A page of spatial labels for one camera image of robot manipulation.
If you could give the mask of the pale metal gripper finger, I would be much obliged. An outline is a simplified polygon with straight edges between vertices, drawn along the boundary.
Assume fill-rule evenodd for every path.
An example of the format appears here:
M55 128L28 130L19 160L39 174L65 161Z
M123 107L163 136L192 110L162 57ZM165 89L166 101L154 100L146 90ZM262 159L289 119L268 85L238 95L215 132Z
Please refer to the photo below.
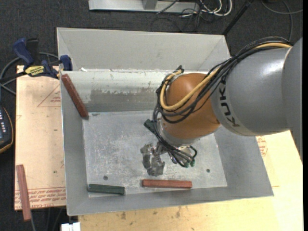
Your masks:
M165 162L163 162L160 156L153 156L151 159L151 176L161 176L164 173Z
M152 151L152 144L145 144L141 149L140 153L142 154L142 164L143 167L146 169L149 175L154 174L154 170L151 167L151 151Z

